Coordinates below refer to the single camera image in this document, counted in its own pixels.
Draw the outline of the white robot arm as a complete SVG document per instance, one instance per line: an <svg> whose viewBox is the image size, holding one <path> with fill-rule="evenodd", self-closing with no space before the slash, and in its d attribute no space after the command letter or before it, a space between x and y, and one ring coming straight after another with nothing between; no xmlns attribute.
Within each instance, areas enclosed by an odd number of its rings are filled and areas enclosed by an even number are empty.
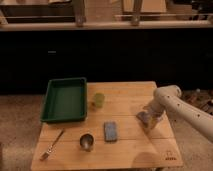
<svg viewBox="0 0 213 171"><path fill-rule="evenodd" d="M159 118L165 110L172 111L213 143L213 116L184 102L181 95L182 91L177 85L156 88L148 105L148 115Z"/></svg>

